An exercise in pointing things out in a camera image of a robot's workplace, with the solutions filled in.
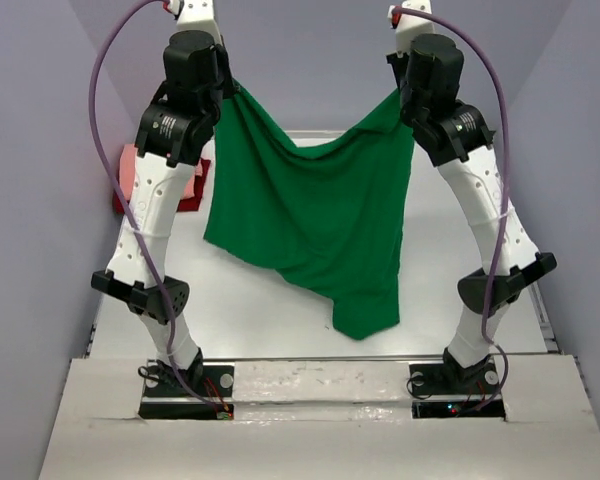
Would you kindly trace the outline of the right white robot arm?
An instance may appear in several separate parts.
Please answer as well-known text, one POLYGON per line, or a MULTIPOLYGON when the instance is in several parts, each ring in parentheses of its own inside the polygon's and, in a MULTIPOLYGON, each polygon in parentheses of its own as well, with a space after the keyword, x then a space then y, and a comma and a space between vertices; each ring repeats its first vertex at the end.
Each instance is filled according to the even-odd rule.
POLYGON ((463 309, 440 368, 442 384, 462 392, 485 370, 489 342, 510 305, 557 260, 530 239, 504 197, 494 132, 479 109, 458 97, 464 55, 455 42, 415 34, 388 62, 400 92, 400 118, 452 190, 481 258, 480 268, 457 284, 463 309))

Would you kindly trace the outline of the green t-shirt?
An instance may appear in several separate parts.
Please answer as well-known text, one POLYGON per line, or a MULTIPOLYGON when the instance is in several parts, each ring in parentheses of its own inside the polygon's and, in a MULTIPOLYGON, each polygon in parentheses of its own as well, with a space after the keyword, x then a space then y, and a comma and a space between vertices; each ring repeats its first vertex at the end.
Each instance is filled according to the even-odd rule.
POLYGON ((336 139, 297 145, 245 88, 223 104, 205 240, 328 298, 341 334, 400 321, 414 140, 389 93, 336 139))

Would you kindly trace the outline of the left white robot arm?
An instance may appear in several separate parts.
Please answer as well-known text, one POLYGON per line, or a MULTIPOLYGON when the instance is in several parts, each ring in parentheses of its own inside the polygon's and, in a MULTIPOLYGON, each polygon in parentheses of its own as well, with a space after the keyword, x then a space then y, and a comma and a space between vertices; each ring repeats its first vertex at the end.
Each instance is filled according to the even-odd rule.
POLYGON ((169 239, 186 184, 233 90, 226 49, 201 30, 173 34, 163 53, 165 78, 141 116, 130 216, 105 269, 91 285, 123 303, 143 322, 156 361, 140 374, 175 392, 195 392, 203 376, 203 354, 192 339, 183 310, 189 285, 165 273, 169 239))

